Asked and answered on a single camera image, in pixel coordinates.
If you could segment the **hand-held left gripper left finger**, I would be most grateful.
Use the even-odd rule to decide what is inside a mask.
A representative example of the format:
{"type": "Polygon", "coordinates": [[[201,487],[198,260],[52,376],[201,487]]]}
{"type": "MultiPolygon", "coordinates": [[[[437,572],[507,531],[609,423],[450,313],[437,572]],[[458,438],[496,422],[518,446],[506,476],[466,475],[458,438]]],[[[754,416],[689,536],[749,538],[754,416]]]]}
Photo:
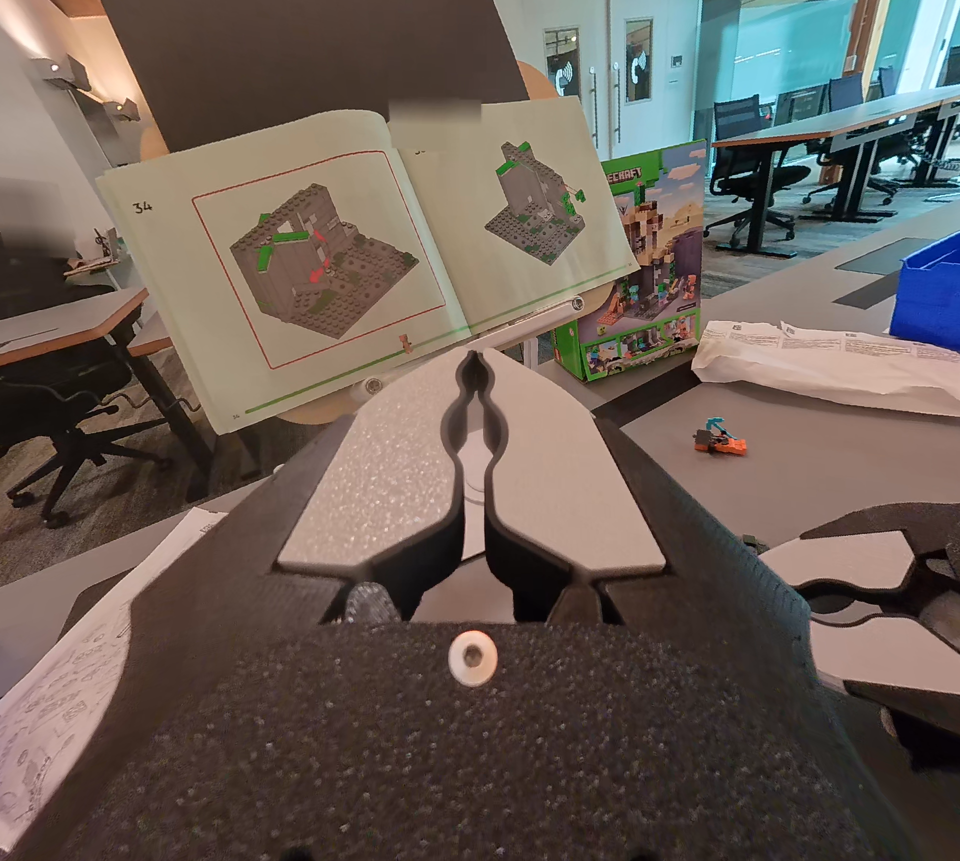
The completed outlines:
{"type": "Polygon", "coordinates": [[[404,375],[353,417],[280,550],[287,572],[371,582],[410,620],[460,566],[467,409],[479,361],[456,348],[404,375]]]}

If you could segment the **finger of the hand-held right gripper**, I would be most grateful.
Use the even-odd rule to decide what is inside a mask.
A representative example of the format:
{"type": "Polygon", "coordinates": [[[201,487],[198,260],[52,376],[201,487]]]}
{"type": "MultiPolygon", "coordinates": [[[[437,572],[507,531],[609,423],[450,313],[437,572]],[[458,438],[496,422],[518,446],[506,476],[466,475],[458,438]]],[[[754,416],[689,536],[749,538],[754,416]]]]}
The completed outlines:
{"type": "Polygon", "coordinates": [[[806,599],[900,594],[919,579],[918,557],[901,530],[795,538],[759,560],[806,599]]]}
{"type": "Polygon", "coordinates": [[[812,620],[809,643],[820,680],[888,687],[958,687],[959,653],[907,616],[875,615],[850,626],[812,620]]]}

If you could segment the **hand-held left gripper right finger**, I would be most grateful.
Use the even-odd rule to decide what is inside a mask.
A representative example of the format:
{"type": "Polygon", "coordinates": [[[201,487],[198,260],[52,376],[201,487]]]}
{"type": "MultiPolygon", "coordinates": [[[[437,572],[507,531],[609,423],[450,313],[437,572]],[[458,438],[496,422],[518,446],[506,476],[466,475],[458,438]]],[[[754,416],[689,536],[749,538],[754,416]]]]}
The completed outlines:
{"type": "Polygon", "coordinates": [[[496,350],[478,359],[487,566],[517,621],[546,621],[582,589],[600,620],[600,584],[658,577],[666,556],[591,411],[496,350]]]}

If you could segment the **white and wooden book stand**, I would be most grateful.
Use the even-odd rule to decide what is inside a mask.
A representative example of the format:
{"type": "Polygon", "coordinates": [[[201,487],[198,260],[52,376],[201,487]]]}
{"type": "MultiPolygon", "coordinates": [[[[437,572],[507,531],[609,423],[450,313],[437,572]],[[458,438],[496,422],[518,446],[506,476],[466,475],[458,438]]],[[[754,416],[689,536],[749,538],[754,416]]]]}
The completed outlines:
{"type": "MultiPolygon", "coordinates": [[[[524,61],[517,62],[524,87],[532,101],[556,100],[558,96],[551,82],[540,70],[524,61]]],[[[585,313],[587,304],[586,291],[572,291],[570,296],[564,297],[552,304],[542,304],[534,312],[515,317],[506,323],[480,333],[478,336],[456,342],[457,347],[496,348],[505,351],[516,345],[523,350],[523,363],[530,368],[539,364],[539,347],[537,338],[549,328],[558,327],[561,315],[585,313]]],[[[134,340],[127,346],[130,356],[139,357],[140,362],[152,367],[150,356],[161,351],[173,350],[174,342],[162,322],[160,314],[153,314],[145,323],[142,330],[136,334],[134,340]]],[[[428,356],[404,362],[398,368],[379,373],[373,372],[348,387],[343,387],[316,398],[290,411],[283,412],[277,417],[279,422],[292,424],[306,432],[309,437],[315,436],[325,425],[334,423],[343,417],[352,419],[359,408],[374,398],[377,393],[390,384],[396,382],[403,375],[426,363],[428,356]]],[[[174,421],[176,411],[185,411],[189,405],[186,400],[178,400],[162,377],[153,383],[150,397],[154,405],[161,411],[177,439],[188,447],[195,437],[186,435],[186,429],[180,422],[174,421]]],[[[258,422],[239,429],[230,435],[216,435],[213,446],[209,447],[201,439],[199,441],[203,452],[209,455],[209,469],[199,468],[191,475],[186,491],[186,503],[200,506],[202,503],[219,495],[214,477],[214,468],[217,465],[217,451],[221,442],[228,448],[239,446],[242,450],[242,465],[237,475],[241,484],[249,484],[266,477],[274,471],[274,466],[265,463],[262,459],[263,439],[269,437],[277,427],[276,422],[258,422]]]]}

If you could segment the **brick instruction booklet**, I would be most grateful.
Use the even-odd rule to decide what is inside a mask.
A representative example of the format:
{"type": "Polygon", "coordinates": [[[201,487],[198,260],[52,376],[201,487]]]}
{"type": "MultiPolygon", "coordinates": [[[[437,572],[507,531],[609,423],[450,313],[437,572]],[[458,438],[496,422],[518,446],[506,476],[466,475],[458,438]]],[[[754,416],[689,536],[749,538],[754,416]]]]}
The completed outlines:
{"type": "Polygon", "coordinates": [[[319,113],[99,187],[219,434],[639,269],[573,97],[319,113]]]}

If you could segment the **office desk with orange edge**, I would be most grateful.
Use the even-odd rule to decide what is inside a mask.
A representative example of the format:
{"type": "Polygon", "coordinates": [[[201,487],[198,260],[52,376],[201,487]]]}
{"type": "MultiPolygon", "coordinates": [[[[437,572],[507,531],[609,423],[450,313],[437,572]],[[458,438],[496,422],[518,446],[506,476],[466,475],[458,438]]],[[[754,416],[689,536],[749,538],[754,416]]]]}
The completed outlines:
{"type": "Polygon", "coordinates": [[[134,338],[123,324],[135,319],[149,298],[146,288],[126,288],[2,320],[2,367],[34,360],[56,351],[110,340],[116,357],[126,364],[184,447],[197,473],[186,493],[189,502],[205,497],[210,487],[213,450],[187,416],[162,375],[146,354],[135,354],[134,338]]]}

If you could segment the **long office desk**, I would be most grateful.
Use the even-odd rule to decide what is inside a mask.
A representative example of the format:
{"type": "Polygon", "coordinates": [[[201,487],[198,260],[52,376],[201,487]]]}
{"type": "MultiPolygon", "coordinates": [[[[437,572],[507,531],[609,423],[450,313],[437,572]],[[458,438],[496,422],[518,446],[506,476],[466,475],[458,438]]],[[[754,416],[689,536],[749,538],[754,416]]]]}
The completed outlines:
{"type": "Polygon", "coordinates": [[[717,243],[716,249],[720,252],[785,259],[796,256],[794,250],[765,247],[763,239],[770,214],[774,153],[786,151],[808,140],[827,138],[831,142],[831,154],[853,150],[854,159],[851,167],[842,173],[831,212],[813,211],[799,215],[799,219],[875,224],[882,218],[892,217],[893,211],[864,211],[860,207],[874,155],[883,138],[910,130],[915,125],[917,115],[929,111],[946,115],[948,124],[952,126],[959,113],[959,86],[954,84],[897,94],[799,122],[741,132],[730,138],[716,140],[713,143],[715,149],[744,148],[754,153],[759,171],[759,199],[752,203],[747,215],[750,224],[746,243],[741,243],[739,232],[734,231],[728,242],[717,243]]]}

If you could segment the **small orange brick figure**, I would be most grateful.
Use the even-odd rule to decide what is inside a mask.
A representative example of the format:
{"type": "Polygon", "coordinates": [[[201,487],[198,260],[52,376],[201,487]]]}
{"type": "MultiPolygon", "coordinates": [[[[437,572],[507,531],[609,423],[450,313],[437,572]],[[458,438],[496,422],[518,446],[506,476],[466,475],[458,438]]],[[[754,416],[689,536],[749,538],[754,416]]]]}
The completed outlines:
{"type": "Polygon", "coordinates": [[[693,435],[694,449],[709,455],[725,454],[735,457],[747,455],[747,442],[737,438],[725,427],[725,419],[713,416],[693,435]]]}

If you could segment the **white paper bag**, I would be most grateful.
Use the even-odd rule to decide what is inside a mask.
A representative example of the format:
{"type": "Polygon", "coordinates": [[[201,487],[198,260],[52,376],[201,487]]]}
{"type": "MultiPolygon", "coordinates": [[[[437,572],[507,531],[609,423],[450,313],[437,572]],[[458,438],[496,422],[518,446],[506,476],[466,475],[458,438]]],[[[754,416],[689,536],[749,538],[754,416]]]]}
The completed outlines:
{"type": "Polygon", "coordinates": [[[848,406],[959,417],[959,355],[856,331],[712,320],[692,371],[848,406]]]}

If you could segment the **blue plastic bin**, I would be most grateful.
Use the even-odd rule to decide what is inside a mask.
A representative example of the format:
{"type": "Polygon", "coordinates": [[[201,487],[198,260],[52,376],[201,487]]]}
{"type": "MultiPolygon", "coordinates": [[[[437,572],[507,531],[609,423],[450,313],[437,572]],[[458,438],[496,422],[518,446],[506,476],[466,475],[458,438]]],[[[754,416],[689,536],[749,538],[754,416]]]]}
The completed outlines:
{"type": "Polygon", "coordinates": [[[902,260],[889,333],[959,351],[958,232],[902,260]]]}

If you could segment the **green toy brick set box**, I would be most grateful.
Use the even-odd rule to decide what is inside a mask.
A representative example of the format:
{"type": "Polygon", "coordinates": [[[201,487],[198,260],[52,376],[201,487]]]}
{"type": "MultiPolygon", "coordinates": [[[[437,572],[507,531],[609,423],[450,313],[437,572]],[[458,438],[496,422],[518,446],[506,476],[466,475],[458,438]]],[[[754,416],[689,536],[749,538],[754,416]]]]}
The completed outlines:
{"type": "Polygon", "coordinates": [[[701,333],[708,143],[602,162],[638,270],[595,311],[551,332],[555,361],[582,382],[694,349],[701,333]]]}

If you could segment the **black office chair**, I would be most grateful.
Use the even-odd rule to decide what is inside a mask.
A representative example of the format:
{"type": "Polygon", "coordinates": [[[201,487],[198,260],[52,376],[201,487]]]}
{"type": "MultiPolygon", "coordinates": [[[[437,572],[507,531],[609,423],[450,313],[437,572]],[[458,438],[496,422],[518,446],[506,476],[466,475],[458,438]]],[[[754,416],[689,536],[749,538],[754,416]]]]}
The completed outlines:
{"type": "MultiPolygon", "coordinates": [[[[864,100],[861,75],[850,74],[831,79],[826,89],[826,98],[830,112],[844,111],[862,105],[864,100]]],[[[802,202],[806,205],[810,203],[813,195],[844,189],[847,195],[846,220],[856,220],[859,217],[870,219],[894,216],[893,211],[863,212],[859,204],[867,188],[884,194],[883,206],[888,206],[892,202],[897,187],[892,183],[873,180],[872,175],[878,165],[879,156],[892,156],[893,145],[900,140],[902,140],[901,135],[880,138],[872,145],[864,147],[866,154],[863,154],[863,149],[860,147],[845,147],[834,151],[836,137],[823,139],[815,144],[809,143],[808,152],[817,155],[816,164],[822,168],[821,174],[826,176],[837,173],[840,180],[813,189],[802,202]]]]}
{"type": "MultiPolygon", "coordinates": [[[[3,245],[2,319],[114,291],[109,285],[70,282],[64,278],[65,271],[63,258],[25,244],[3,245]]],[[[27,507],[35,502],[35,495],[27,487],[59,471],[41,510],[47,528],[59,528],[68,522],[68,514],[54,507],[85,461],[102,467],[105,455],[111,455],[151,461],[162,471],[172,466],[171,459],[116,444],[120,438],[162,425],[162,419],[92,433],[80,428],[81,421],[116,413],[116,405],[103,407],[102,401],[119,394],[134,380],[131,368],[106,338],[5,364],[1,376],[2,455],[35,438],[47,438],[55,448],[54,458],[6,494],[13,507],[27,507]]]]}
{"type": "Polygon", "coordinates": [[[767,127],[762,116],[760,96],[714,103],[716,159],[709,183],[714,196],[729,196],[749,203],[749,208],[728,218],[707,224],[703,236],[714,228],[732,224],[733,230],[726,243],[717,245],[719,251],[739,254],[765,255],[791,259],[794,250],[774,250],[763,246],[763,232],[767,223],[784,230],[786,240],[795,238],[795,221],[773,208],[774,196],[801,183],[810,176],[805,164],[784,165],[788,145],[768,142],[733,144],[733,139],[754,135],[767,127]]]}

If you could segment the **paper bag with line drawings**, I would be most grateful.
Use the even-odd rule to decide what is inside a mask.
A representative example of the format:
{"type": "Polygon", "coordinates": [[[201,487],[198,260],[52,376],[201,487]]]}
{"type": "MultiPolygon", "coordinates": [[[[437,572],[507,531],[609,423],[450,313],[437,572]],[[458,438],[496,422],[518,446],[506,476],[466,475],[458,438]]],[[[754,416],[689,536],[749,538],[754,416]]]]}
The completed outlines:
{"type": "Polygon", "coordinates": [[[51,800],[102,722],[129,654],[134,598],[225,516],[191,509],[2,699],[2,855],[51,800]]]}

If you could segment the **dark grey board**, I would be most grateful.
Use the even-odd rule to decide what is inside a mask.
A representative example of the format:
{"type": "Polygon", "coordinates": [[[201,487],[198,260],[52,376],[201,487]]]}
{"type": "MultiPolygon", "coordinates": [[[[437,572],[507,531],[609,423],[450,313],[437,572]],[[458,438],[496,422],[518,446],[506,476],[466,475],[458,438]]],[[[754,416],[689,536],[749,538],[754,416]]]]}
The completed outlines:
{"type": "Polygon", "coordinates": [[[525,101],[494,0],[101,0],[169,152],[326,111],[525,101]]]}

